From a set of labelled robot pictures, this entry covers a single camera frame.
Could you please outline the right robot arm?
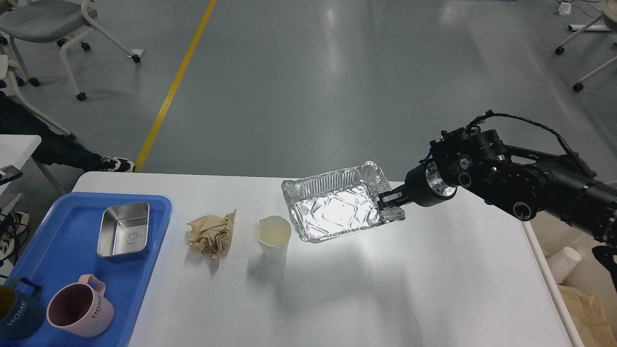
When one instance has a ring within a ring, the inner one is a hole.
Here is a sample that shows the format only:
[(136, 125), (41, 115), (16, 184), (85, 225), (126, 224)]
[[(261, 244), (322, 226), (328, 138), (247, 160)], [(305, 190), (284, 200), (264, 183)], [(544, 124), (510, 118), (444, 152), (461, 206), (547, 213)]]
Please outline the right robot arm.
[(516, 117), (553, 134), (564, 150), (562, 155), (506, 145), (495, 130), (481, 130), (480, 124), (491, 117), (496, 113), (488, 110), (464, 127), (441, 131), (404, 183), (378, 195), (378, 208), (408, 203), (435, 206), (452, 199), (462, 187), (522, 221), (545, 211), (600, 242), (592, 254), (615, 281), (615, 187), (597, 180), (595, 171), (553, 128)]

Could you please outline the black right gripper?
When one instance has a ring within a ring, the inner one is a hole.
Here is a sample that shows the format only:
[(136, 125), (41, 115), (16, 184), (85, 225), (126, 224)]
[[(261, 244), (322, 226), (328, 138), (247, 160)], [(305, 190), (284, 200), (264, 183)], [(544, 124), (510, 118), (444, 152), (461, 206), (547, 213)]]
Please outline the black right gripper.
[(435, 162), (421, 164), (408, 171), (403, 191), (386, 191), (377, 196), (377, 207), (386, 210), (414, 202), (422, 207), (435, 206), (456, 195), (457, 188), (443, 180)]

